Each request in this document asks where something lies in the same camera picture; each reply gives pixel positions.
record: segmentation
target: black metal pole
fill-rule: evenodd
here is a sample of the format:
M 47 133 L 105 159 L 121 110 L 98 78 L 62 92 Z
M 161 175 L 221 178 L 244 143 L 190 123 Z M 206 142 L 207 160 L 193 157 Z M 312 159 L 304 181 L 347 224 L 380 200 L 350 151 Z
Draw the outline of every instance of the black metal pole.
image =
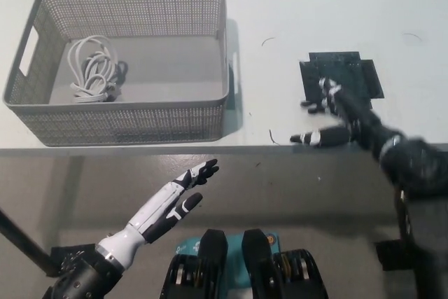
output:
M 49 277 L 56 277 L 60 272 L 57 263 L 25 232 L 23 232 L 0 209 L 0 233 L 24 253 L 34 264 Z

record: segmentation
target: coiled white cable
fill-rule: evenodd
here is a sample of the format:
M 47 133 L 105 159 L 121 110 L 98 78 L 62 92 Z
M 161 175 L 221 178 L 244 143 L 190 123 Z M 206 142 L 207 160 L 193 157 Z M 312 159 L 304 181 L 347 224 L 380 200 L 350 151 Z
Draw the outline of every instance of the coiled white cable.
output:
M 86 43 L 96 43 L 101 50 L 86 59 L 87 64 L 83 70 L 80 53 Z M 70 85 L 75 90 L 75 103 L 106 101 L 108 91 L 115 89 L 115 83 L 111 80 L 118 69 L 118 54 L 111 41 L 102 35 L 88 36 L 72 45 L 67 60 L 77 80 L 77 83 Z

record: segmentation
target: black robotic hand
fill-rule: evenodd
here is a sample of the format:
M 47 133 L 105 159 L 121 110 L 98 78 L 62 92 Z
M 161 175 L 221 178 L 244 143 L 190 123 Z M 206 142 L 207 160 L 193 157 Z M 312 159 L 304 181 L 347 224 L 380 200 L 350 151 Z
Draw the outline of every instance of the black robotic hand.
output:
M 333 147 L 347 144 L 355 140 L 359 133 L 358 119 L 348 115 L 342 107 L 338 107 L 335 101 L 335 93 L 342 90 L 341 85 L 333 80 L 322 78 L 319 81 L 324 98 L 321 102 L 304 101 L 301 106 L 307 108 L 308 113 L 331 113 L 342 119 L 341 125 L 326 127 L 323 129 L 297 134 L 290 138 L 293 143 L 305 144 L 315 147 Z

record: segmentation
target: teal box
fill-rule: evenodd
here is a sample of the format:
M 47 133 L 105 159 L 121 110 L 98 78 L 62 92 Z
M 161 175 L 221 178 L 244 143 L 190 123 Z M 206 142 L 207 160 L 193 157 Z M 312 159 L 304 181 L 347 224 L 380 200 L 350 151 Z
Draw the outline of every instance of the teal box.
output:
M 226 235 L 229 249 L 227 253 L 227 263 L 225 264 L 225 281 L 227 283 L 227 291 L 238 288 L 251 287 L 251 280 L 244 264 L 243 252 L 241 244 L 243 242 L 243 235 Z M 280 252 L 279 236 L 270 232 L 266 234 L 269 243 L 271 244 L 272 253 Z M 194 237 L 183 241 L 176 248 L 176 254 L 194 255 L 197 256 L 199 251 L 201 237 Z

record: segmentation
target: white robotic hand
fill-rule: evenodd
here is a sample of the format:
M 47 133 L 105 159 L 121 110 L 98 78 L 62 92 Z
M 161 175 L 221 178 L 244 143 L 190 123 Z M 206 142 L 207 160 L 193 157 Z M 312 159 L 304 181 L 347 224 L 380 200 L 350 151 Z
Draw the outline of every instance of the white robotic hand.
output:
M 217 159 L 203 162 L 161 187 L 125 229 L 98 243 L 97 251 L 123 273 L 132 265 L 139 246 L 154 242 L 200 202 L 202 195 L 195 193 L 176 207 L 186 190 L 205 184 L 218 171 L 217 162 Z

